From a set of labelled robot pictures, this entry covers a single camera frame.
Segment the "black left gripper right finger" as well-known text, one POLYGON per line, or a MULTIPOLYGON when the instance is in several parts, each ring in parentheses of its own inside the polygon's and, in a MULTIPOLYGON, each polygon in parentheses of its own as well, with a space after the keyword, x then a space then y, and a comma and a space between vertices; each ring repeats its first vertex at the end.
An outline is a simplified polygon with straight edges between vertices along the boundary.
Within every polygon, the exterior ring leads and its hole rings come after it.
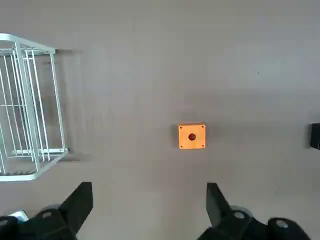
POLYGON ((206 211, 211 226, 199 240, 309 240, 295 221, 273 217, 258 221, 245 208, 231 206, 215 182, 206 184, 206 211))

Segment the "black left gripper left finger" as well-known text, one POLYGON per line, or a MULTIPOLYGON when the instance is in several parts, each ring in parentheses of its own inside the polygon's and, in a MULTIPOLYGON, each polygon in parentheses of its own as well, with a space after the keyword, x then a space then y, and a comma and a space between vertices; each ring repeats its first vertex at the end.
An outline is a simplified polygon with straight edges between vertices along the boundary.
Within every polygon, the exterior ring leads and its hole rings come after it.
POLYGON ((61 204, 49 205, 29 218, 23 210, 0 217, 2 240, 76 240, 93 209, 90 181, 80 185, 61 204))

